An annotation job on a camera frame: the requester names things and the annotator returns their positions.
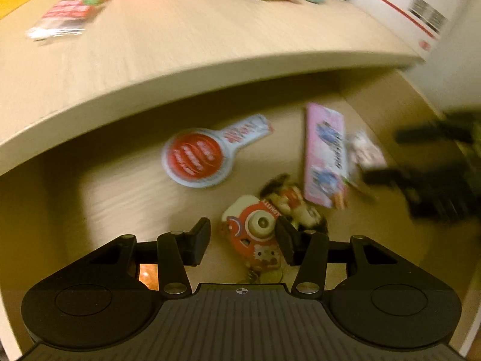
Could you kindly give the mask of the black white doll keychain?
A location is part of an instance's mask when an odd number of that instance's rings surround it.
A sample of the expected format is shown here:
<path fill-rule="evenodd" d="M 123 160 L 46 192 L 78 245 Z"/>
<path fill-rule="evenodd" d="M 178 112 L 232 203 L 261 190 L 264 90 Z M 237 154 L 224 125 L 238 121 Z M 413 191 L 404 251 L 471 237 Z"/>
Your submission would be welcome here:
<path fill-rule="evenodd" d="M 298 231 L 328 234 L 327 220 L 311 204 L 307 203 L 297 182 L 289 174 L 279 174 L 265 184 L 260 193 Z"/>

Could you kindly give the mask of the pink card packet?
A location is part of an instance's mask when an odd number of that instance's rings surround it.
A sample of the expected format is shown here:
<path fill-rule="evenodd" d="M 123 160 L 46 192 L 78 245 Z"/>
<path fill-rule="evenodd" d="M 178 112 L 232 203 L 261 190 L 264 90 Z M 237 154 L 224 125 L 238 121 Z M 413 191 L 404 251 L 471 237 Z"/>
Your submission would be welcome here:
<path fill-rule="evenodd" d="M 344 116 L 318 103 L 306 108 L 304 196 L 330 209 L 347 206 Z"/>

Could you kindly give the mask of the red toy camera keychain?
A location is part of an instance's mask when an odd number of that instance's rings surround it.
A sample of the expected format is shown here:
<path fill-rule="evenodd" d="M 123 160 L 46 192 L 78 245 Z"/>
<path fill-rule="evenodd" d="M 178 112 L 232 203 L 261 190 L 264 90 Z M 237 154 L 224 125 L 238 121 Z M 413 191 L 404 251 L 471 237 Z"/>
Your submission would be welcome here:
<path fill-rule="evenodd" d="M 282 280 L 282 255 L 276 240 L 280 212 L 256 196 L 239 197 L 221 217 L 221 234 L 247 267 L 251 284 Z"/>

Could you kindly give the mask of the clear red snack wrapper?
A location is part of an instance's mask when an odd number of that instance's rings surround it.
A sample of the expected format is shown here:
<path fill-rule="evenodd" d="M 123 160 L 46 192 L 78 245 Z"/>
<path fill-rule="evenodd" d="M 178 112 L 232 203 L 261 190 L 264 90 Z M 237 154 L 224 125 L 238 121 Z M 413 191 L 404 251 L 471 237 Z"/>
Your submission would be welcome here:
<path fill-rule="evenodd" d="M 80 35 L 112 0 L 59 0 L 29 30 L 26 36 L 37 42 Z"/>

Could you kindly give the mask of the red round paddle snack pack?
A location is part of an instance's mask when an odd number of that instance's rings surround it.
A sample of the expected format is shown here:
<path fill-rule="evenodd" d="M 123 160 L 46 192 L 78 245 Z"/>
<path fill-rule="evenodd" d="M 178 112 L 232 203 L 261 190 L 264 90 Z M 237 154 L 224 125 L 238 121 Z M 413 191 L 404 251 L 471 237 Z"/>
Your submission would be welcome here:
<path fill-rule="evenodd" d="M 167 140 L 161 163 L 176 183 L 206 188 L 222 183 L 232 171 L 236 153 L 273 132 L 262 114 L 249 116 L 219 131 L 191 129 Z"/>

